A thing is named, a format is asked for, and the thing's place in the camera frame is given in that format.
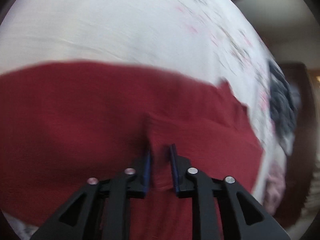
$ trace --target red fabric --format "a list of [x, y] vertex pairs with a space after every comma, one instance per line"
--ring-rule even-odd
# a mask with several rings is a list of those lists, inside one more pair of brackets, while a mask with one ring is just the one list
[[41, 225], [89, 177], [153, 150], [152, 188], [132, 200], [131, 239], [191, 239], [191, 200], [172, 192], [164, 146], [209, 176], [255, 183], [262, 150], [243, 107], [185, 76], [96, 62], [47, 63], [0, 77], [0, 208]]

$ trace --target wooden furniture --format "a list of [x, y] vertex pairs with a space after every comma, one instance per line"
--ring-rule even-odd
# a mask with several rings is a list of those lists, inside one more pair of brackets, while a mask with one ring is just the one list
[[303, 63], [279, 64], [284, 75], [301, 96], [292, 156], [288, 158], [286, 191], [275, 218], [284, 227], [299, 219], [308, 195], [317, 153], [317, 114], [312, 86]]

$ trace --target wall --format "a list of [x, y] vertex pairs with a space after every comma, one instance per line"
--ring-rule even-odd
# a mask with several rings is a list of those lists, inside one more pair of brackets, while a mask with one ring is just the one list
[[278, 62], [320, 68], [320, 26], [303, 0], [237, 0]]
[[272, 44], [269, 49], [277, 61], [301, 61], [309, 69], [320, 68], [320, 38], [307, 37]]

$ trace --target white fabric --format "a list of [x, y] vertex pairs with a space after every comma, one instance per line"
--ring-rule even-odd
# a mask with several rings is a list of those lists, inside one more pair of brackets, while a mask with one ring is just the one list
[[23, 221], [15, 217], [12, 217], [5, 212], [3, 212], [3, 215], [8, 221], [9, 225], [13, 228], [13, 230], [21, 240], [29, 240], [30, 237], [38, 230], [38, 227], [33, 225], [28, 225]]
[[0, 26], [0, 73], [85, 58], [147, 64], [211, 84], [227, 79], [264, 148], [252, 192], [261, 203], [275, 143], [268, 57], [230, 0], [17, 0]]

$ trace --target gray cloth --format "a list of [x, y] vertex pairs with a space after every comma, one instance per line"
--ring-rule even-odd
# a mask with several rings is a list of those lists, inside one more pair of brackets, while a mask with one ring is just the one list
[[292, 133], [297, 126], [297, 106], [300, 101], [293, 98], [291, 87], [276, 63], [269, 61], [270, 82], [270, 116], [276, 126], [279, 140]]
[[279, 145], [287, 156], [291, 156], [292, 154], [294, 139], [295, 135], [293, 132], [278, 138]]

